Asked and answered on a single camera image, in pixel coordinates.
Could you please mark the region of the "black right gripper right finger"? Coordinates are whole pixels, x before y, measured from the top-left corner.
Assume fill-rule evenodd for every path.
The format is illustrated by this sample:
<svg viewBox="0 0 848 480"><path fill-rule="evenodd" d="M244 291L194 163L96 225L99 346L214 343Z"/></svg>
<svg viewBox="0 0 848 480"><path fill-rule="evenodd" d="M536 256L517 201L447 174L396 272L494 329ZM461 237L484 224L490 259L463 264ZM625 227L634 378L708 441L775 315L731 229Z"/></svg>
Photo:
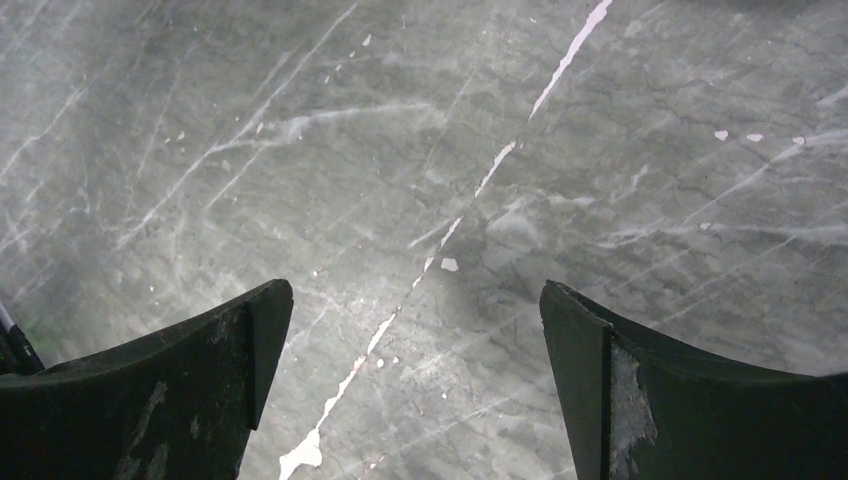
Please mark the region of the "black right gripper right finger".
<svg viewBox="0 0 848 480"><path fill-rule="evenodd" d="M548 281L543 333L581 479L843 479L847 377L694 347Z"/></svg>

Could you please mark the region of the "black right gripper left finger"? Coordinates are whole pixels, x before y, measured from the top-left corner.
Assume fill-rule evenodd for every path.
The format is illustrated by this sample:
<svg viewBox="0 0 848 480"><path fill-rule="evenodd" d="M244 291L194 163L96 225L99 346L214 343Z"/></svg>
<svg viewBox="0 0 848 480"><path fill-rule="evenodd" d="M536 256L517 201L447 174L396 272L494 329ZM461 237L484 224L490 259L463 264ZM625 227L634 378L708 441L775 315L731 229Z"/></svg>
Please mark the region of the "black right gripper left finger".
<svg viewBox="0 0 848 480"><path fill-rule="evenodd" d="M268 281L208 312L46 367L1 314L5 479L235 479L293 310Z"/></svg>

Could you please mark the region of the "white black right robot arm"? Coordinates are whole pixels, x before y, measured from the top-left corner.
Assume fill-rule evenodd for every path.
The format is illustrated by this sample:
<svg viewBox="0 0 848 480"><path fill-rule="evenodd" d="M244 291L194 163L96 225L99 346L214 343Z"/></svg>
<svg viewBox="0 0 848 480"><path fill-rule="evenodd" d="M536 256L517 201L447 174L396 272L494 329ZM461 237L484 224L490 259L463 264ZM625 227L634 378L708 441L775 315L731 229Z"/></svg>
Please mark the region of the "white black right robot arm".
<svg viewBox="0 0 848 480"><path fill-rule="evenodd" d="M843 479L847 377L754 366L635 323L570 287L543 332L582 479ZM234 479L269 396L293 290L45 367L1 316L5 479Z"/></svg>

